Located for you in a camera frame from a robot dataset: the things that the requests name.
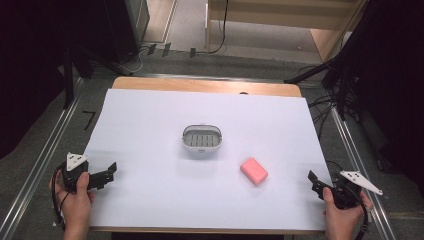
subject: pink sponge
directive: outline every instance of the pink sponge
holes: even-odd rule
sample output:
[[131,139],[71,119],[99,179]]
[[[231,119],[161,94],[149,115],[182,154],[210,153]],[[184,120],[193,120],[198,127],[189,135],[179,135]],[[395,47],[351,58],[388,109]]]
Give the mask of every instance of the pink sponge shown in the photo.
[[254,158],[249,158],[240,166],[241,171],[256,186],[259,185],[268,176],[268,172]]

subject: finger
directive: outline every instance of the finger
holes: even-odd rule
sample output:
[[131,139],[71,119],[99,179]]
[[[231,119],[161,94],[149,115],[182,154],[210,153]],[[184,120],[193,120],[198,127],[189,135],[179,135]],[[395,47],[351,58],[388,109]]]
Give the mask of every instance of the finger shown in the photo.
[[88,198],[90,199],[90,203],[93,204],[96,196],[92,192],[88,192],[87,194],[88,194]]
[[361,201],[364,203],[364,205],[368,208],[368,210],[371,210],[374,208],[374,205],[372,204],[371,200],[363,191],[361,191],[361,193],[359,194],[359,197],[361,198]]
[[68,194],[67,191],[65,190],[60,190],[59,192],[56,191],[56,199],[58,203],[61,203],[63,201],[63,199],[65,198],[65,196]]
[[77,197],[87,197],[87,186],[90,181],[88,172],[83,172],[77,181]]
[[60,177],[62,176],[62,170],[59,170],[56,174],[56,176],[52,176],[50,178],[50,182],[49,182],[49,189],[52,189],[52,184],[53,184],[53,177],[55,180],[55,194],[58,194],[59,192],[63,191],[63,186],[59,183],[60,181]]
[[334,204],[333,193],[331,192],[331,190],[328,187],[325,187],[322,190],[322,194],[324,196],[324,201],[325,201],[326,204]]

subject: small container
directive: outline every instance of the small container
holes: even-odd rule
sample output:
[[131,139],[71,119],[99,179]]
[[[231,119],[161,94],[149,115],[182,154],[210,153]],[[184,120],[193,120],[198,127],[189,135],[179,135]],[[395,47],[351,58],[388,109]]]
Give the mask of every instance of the small container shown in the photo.
[[212,125],[191,125],[183,132],[183,144],[192,152],[214,152],[221,142],[221,131]]

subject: wooden table edge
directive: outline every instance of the wooden table edge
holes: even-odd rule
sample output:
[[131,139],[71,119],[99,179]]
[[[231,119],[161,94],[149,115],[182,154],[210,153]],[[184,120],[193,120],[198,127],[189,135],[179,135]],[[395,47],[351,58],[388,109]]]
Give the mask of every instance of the wooden table edge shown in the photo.
[[211,79],[184,79],[165,77],[118,77],[112,89],[138,89],[160,91],[247,93],[282,97],[302,97],[294,84],[257,83],[238,80],[223,81]]

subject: human hand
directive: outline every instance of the human hand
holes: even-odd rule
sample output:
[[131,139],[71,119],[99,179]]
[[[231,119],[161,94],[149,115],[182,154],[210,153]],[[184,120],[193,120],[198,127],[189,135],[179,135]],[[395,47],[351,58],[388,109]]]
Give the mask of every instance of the human hand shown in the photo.
[[[341,210],[334,204],[333,193],[327,187],[323,190],[325,201],[325,222],[327,224],[326,236],[329,240],[344,240],[351,239],[353,229],[359,221],[359,218],[366,214],[363,212],[362,207],[356,206],[354,208]],[[373,208],[371,200],[361,191],[359,198],[368,209]]]
[[55,180],[55,193],[65,217],[66,229],[63,239],[85,239],[90,226],[91,204],[94,201],[94,194],[87,192],[90,175],[88,172],[80,175],[76,194],[65,191],[63,184],[59,183],[61,175],[62,172],[59,171]]

